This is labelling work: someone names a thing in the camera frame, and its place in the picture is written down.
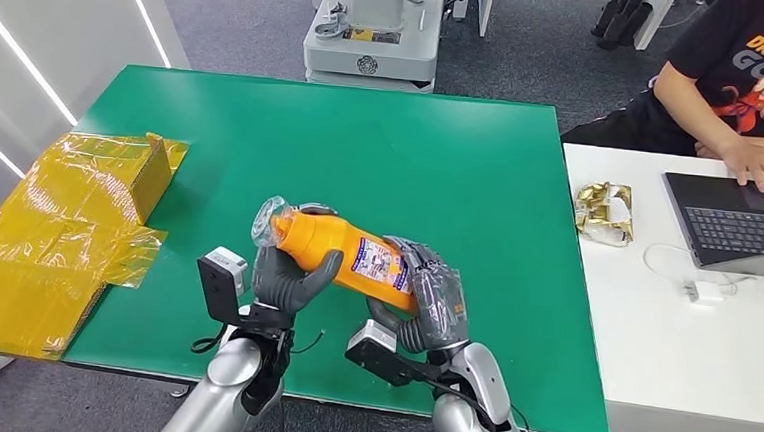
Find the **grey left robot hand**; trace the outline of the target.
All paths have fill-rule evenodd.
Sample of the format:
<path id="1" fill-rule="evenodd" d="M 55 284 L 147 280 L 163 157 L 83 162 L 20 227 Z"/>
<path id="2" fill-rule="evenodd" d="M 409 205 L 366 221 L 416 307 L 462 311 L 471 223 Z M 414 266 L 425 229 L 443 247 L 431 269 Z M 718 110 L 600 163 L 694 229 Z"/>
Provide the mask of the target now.
<path id="1" fill-rule="evenodd" d="M 344 253 L 325 253 L 318 267 L 304 271 L 285 251 L 260 247 L 254 258 L 251 289 L 257 302 L 293 316 L 329 286 L 340 271 Z"/>

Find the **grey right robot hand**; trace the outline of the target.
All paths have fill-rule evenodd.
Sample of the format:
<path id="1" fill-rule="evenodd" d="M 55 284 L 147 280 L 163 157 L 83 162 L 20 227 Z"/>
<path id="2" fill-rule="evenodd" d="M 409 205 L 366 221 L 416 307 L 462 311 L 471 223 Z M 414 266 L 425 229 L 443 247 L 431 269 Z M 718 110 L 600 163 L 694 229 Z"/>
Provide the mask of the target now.
<path id="1" fill-rule="evenodd" d="M 396 334 L 409 353 L 442 350 L 468 341 L 468 322 L 460 274 L 425 244 L 385 235 L 383 241 L 401 253 L 409 272 L 416 314 L 405 320 L 384 302 L 368 297 L 373 320 Z"/>

